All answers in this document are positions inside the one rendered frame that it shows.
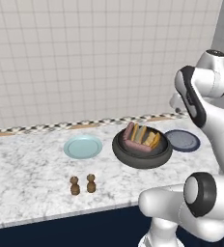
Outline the blue grey plate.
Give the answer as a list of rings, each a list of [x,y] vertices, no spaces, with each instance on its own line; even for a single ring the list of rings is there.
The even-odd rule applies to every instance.
[[[173,129],[165,133],[175,151],[193,152],[200,148],[200,139],[186,130]]]

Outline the dark blue cupboard front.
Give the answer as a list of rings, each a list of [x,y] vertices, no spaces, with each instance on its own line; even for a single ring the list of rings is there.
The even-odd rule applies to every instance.
[[[150,224],[131,206],[0,229],[0,247],[138,247]]]

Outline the dark grey bowl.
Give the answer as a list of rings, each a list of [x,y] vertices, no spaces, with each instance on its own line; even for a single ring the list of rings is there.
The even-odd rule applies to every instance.
[[[138,151],[128,147],[124,140],[122,129],[116,134],[112,142],[112,150],[116,157],[124,164],[135,169],[152,169],[164,165],[172,155],[172,146],[166,136],[159,130],[147,127],[146,134],[159,133],[160,141],[156,148],[150,152]]]

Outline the light blue plate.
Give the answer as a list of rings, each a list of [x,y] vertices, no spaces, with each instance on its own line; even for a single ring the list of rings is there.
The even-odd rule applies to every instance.
[[[64,145],[64,153],[75,159],[88,159],[97,156],[102,150],[102,142],[93,135],[76,135]]]

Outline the pink sausage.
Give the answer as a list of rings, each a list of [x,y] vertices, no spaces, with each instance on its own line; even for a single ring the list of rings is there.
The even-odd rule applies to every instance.
[[[124,141],[128,140],[128,138],[130,136],[130,133],[131,133],[131,131],[132,131],[133,128],[134,128],[134,122],[130,122],[127,125],[126,130],[124,132],[124,136],[123,136]]]
[[[135,143],[135,142],[130,141],[130,140],[126,140],[125,144],[127,147],[134,149],[134,150],[143,151],[143,152],[151,152],[152,151],[151,147],[145,146],[142,144],[138,144],[138,143]]]

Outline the brown wooden shaker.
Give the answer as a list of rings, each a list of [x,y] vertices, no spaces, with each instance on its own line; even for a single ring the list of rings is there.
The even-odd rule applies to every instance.
[[[89,193],[94,193],[96,191],[96,184],[95,184],[95,176],[93,174],[89,174],[87,176],[87,191]]]
[[[71,177],[70,178],[70,192],[72,195],[78,195],[80,193],[80,187],[78,185],[78,177]]]

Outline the tan bun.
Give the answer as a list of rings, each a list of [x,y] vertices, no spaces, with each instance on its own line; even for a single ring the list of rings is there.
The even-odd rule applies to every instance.
[[[135,136],[135,142],[136,143],[138,143],[138,144],[142,143],[142,140],[143,140],[143,137],[146,133],[146,130],[147,130],[147,128],[144,125],[138,129],[137,134]]]
[[[146,141],[145,141],[143,144],[146,145],[146,146],[150,146],[151,143],[152,143],[153,140],[154,140],[154,137],[155,137],[155,134],[151,131],[151,132],[149,133],[148,138],[146,139]]]
[[[131,141],[135,140],[135,136],[137,134],[138,129],[139,129],[139,124],[136,123],[133,127],[133,130],[132,130],[131,139],[130,139]]]
[[[154,140],[151,142],[151,149],[154,149],[155,147],[157,147],[157,145],[159,144],[160,141],[160,134],[157,132],[157,134],[154,137]]]

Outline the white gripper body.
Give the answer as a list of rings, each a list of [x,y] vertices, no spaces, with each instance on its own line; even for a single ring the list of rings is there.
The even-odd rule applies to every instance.
[[[173,93],[169,100],[170,107],[175,110],[176,113],[183,113],[186,111],[182,97],[178,93]]]

